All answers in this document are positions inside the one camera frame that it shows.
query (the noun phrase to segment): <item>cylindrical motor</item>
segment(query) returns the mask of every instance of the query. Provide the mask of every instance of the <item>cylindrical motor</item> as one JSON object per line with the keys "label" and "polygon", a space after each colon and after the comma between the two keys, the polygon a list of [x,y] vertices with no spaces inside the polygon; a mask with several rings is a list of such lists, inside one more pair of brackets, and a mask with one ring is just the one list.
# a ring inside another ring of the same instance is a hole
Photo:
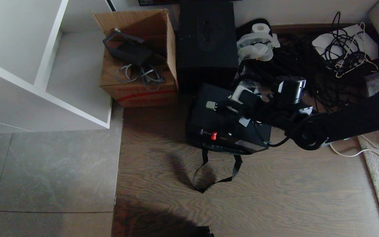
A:
{"label": "cylindrical motor", "polygon": [[276,78],[278,83],[273,88],[279,105],[293,105],[301,101],[302,90],[306,80],[302,77],[280,76]]}

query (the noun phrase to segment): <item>wire hanger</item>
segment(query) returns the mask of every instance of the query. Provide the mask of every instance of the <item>wire hanger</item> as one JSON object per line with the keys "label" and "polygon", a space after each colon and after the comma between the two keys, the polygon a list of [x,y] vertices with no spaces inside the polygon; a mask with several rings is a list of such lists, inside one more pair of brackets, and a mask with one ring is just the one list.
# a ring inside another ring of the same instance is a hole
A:
{"label": "wire hanger", "polygon": [[[365,33],[365,23],[361,22],[361,24],[359,25],[359,28],[361,28],[362,31]],[[346,53],[346,55],[344,56],[344,58],[343,58],[343,60],[341,61],[340,64],[336,64],[336,67],[338,67],[338,68],[342,68],[343,67],[344,61],[346,60],[347,56],[352,52],[351,48],[352,48],[353,42],[356,41],[356,36],[358,35],[358,33],[359,33],[359,31],[356,32],[355,36],[353,36],[352,42],[350,42],[349,49],[347,50],[348,53]],[[368,60],[368,58],[366,57],[367,56],[366,52],[364,52],[364,54],[365,54],[364,55],[364,59],[362,60],[362,62],[360,64],[358,64],[357,66],[355,66],[352,69],[349,69],[347,72],[343,72],[343,74],[341,74],[341,75],[339,75],[339,72],[337,72],[336,77],[337,78],[341,78],[341,77],[343,77],[344,74],[346,74],[346,73],[348,73],[348,72],[356,69],[358,66],[361,66],[364,63],[371,63],[376,68],[376,71],[371,71],[371,72],[378,72],[378,66],[375,65],[375,63],[373,63],[370,60]]]}

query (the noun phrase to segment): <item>toilet paper roll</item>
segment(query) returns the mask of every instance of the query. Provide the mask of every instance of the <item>toilet paper roll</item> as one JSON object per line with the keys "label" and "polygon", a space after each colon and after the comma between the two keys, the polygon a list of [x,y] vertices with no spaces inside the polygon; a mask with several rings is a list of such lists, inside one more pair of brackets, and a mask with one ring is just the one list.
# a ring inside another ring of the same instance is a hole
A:
{"label": "toilet paper roll", "polygon": [[270,27],[268,27],[268,25],[264,23],[253,24],[251,28],[251,32],[252,33],[257,33],[257,32],[269,33]]}

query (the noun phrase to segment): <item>gray tile floor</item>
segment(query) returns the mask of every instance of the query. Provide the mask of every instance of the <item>gray tile floor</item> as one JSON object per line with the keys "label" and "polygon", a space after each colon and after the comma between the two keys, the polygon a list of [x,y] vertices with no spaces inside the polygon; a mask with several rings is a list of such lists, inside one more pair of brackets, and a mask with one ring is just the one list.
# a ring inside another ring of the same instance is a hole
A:
{"label": "gray tile floor", "polygon": [[0,134],[0,237],[110,237],[121,132]]}

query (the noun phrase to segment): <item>wooden floor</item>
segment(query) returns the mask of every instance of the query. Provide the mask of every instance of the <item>wooden floor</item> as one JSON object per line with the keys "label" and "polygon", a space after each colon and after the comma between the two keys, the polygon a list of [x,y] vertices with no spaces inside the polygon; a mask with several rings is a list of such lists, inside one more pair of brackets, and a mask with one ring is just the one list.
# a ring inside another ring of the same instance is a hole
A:
{"label": "wooden floor", "polygon": [[[293,141],[242,156],[236,179],[205,194],[191,187],[201,150],[185,143],[188,103],[127,108],[120,150],[114,237],[188,236],[208,225],[216,237],[379,237],[379,208],[362,157]],[[272,130],[272,142],[283,132]],[[335,144],[352,154],[356,140]],[[230,176],[233,157],[209,153],[205,179]]]}

